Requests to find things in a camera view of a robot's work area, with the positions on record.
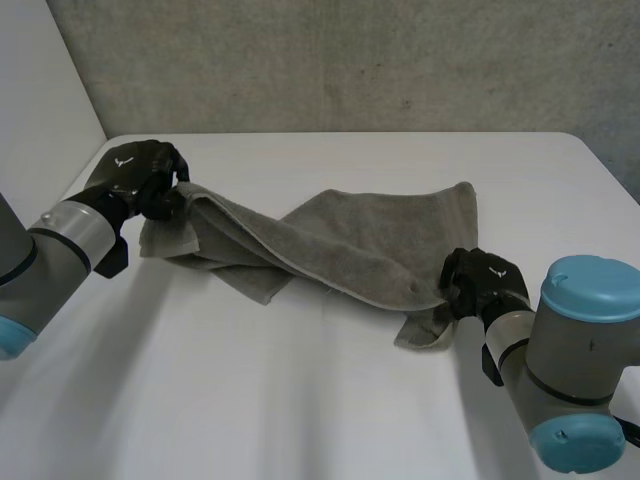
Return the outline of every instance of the folded towel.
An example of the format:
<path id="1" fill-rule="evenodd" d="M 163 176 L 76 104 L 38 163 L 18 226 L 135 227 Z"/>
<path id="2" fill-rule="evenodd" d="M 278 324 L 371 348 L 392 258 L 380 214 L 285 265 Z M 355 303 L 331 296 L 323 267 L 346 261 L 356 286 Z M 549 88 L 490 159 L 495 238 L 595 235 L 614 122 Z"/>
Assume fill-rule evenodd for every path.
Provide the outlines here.
<path id="1" fill-rule="evenodd" d="M 438 290 L 446 256 L 477 247 L 475 192 L 463 182 L 429 195 L 326 190 L 281 220 L 189 182 L 169 222 L 145 222 L 141 256 L 210 270 L 268 304 L 293 276 L 407 312 L 396 345 L 447 346 L 455 322 Z"/>

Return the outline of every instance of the black cable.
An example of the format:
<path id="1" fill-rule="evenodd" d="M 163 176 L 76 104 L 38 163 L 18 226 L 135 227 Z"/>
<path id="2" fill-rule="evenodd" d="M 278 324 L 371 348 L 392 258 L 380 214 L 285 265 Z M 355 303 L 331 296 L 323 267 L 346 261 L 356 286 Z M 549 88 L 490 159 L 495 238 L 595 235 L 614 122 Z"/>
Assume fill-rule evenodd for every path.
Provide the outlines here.
<path id="1" fill-rule="evenodd" d="M 622 433 L 624 433 L 624 438 L 627 440 L 627 442 L 640 448 L 640 427 L 635 423 L 628 422 L 627 420 L 622 420 L 621 418 L 618 418 L 616 416 L 614 416 L 613 418 L 618 420 L 618 423 L 620 423 L 620 426 L 622 427 Z"/>

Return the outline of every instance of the gray wall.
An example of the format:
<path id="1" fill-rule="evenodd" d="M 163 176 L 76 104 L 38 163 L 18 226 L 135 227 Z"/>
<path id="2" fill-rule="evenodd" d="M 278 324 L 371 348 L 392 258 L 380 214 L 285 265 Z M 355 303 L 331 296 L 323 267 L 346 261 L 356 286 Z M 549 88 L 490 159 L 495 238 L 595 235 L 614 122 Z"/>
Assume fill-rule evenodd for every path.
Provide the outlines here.
<path id="1" fill-rule="evenodd" d="M 107 132 L 563 131 L 640 199 L 638 0 L 49 0 Z"/>

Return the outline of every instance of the silver metal ring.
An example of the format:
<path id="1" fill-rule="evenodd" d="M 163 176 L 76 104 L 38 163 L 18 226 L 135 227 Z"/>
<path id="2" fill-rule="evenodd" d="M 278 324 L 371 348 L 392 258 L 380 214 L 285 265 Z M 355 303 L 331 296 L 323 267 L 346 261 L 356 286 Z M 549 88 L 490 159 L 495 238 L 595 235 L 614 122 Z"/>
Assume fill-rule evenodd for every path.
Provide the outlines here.
<path id="1" fill-rule="evenodd" d="M 107 219 L 72 200 L 56 204 L 31 228 L 51 230 L 72 241 L 87 255 L 92 270 L 116 243 L 116 234 Z"/>

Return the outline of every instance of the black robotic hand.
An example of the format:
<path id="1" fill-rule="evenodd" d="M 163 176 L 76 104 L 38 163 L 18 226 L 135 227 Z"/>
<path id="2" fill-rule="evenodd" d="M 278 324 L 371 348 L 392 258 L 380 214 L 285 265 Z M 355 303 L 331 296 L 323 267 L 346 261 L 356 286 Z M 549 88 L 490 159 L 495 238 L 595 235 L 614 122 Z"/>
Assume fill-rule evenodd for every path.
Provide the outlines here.
<path id="1" fill-rule="evenodd" d="M 127 242 L 120 236 L 125 220 L 142 214 L 150 220 L 169 220 L 182 197 L 170 195 L 174 174 L 189 181 L 187 162 L 167 142 L 145 140 L 113 147 L 91 173 L 85 189 L 68 198 L 97 211 L 111 224 L 116 243 L 94 269 L 112 278 L 128 265 Z"/>
<path id="2" fill-rule="evenodd" d="M 480 318 L 485 332 L 505 313 L 531 310 L 518 267 L 479 248 L 454 250 L 445 260 L 439 286 L 453 315 Z M 487 345 L 482 347 L 482 371 L 494 385 L 504 385 Z"/>
<path id="3" fill-rule="evenodd" d="M 178 181 L 189 181 L 187 162 L 167 142 L 145 140 L 113 147 L 104 154 L 85 189 L 109 191 L 129 209 L 129 217 L 142 214 L 150 220 L 168 220 L 179 197 L 167 196 Z"/>

